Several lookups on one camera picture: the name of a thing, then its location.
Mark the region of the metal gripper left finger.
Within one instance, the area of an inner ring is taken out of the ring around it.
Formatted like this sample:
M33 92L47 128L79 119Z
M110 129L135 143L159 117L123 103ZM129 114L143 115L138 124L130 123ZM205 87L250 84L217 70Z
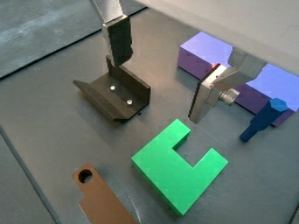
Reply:
M119 0L90 0L102 21L111 62L122 66L133 57L131 21L125 14Z

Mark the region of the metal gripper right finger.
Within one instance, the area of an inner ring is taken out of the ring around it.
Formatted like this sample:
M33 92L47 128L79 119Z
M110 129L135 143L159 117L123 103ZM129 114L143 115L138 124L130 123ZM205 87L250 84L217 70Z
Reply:
M218 64L201 80L193 102L189 117L198 123L208 115L218 101L232 105L240 91L236 87L253 81L268 63L257 56L234 47L229 57L229 66Z

